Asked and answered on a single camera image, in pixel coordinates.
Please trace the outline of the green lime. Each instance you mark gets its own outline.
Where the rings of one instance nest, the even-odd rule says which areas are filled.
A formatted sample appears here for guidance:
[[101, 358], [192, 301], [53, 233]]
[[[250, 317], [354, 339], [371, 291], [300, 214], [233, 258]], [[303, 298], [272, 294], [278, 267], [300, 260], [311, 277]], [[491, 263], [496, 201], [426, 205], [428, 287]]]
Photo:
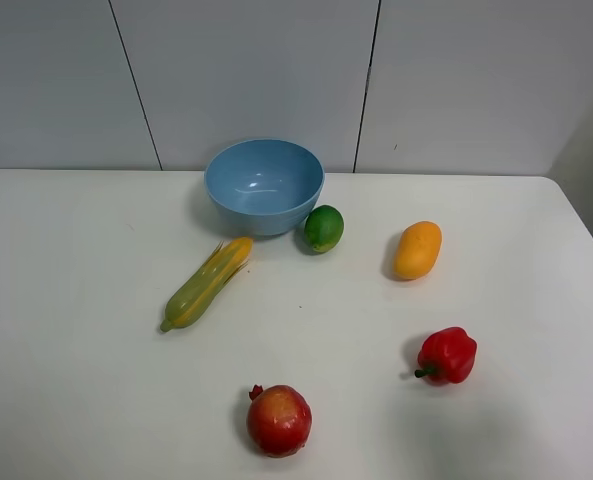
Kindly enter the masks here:
[[333, 206], [321, 205], [311, 211], [304, 226], [305, 241], [315, 253], [333, 249], [344, 232], [344, 219]]

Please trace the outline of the orange yellow mango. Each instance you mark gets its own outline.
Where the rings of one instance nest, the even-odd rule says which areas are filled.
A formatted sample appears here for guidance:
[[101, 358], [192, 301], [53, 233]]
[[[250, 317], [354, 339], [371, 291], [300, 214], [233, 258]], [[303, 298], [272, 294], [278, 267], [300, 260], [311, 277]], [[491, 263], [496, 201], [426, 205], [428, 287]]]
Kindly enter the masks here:
[[393, 273], [405, 281], [427, 275], [434, 267], [442, 245], [440, 227], [421, 221], [406, 228], [400, 237], [393, 260]]

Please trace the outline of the red pomegranate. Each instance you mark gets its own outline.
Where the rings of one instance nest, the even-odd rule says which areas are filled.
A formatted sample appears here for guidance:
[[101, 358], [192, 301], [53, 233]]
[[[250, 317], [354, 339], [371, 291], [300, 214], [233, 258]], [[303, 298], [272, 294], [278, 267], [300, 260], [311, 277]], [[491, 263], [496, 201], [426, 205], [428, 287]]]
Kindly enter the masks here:
[[266, 456], [284, 458], [301, 450], [310, 435], [312, 412], [305, 398], [288, 385], [254, 385], [246, 416], [247, 433]]

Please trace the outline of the blue plastic bowl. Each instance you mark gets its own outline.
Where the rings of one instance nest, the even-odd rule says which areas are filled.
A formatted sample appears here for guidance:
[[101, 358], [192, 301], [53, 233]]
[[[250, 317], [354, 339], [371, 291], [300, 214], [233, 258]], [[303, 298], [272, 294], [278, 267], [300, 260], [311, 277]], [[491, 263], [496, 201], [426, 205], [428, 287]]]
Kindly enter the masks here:
[[324, 181], [324, 168], [314, 154], [278, 139], [229, 146], [204, 172], [207, 194], [225, 224], [251, 237], [296, 228], [315, 207]]

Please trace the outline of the corn cob with husk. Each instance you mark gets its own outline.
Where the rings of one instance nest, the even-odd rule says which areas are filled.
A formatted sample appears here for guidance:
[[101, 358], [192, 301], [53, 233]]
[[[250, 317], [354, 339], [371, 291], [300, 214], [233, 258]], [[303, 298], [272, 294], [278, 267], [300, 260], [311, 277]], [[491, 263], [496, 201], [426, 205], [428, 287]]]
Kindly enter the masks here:
[[196, 272], [167, 302], [161, 333], [196, 323], [229, 281], [247, 265], [253, 247], [249, 237], [220, 242]]

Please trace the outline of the red bell pepper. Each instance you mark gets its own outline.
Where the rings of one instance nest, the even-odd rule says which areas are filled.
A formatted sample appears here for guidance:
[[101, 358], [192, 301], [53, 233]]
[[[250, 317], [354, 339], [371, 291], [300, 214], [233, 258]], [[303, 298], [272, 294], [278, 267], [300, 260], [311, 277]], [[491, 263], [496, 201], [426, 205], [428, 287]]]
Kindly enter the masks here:
[[472, 372], [478, 344], [461, 327], [431, 334], [417, 355], [416, 378], [436, 384], [460, 384]]

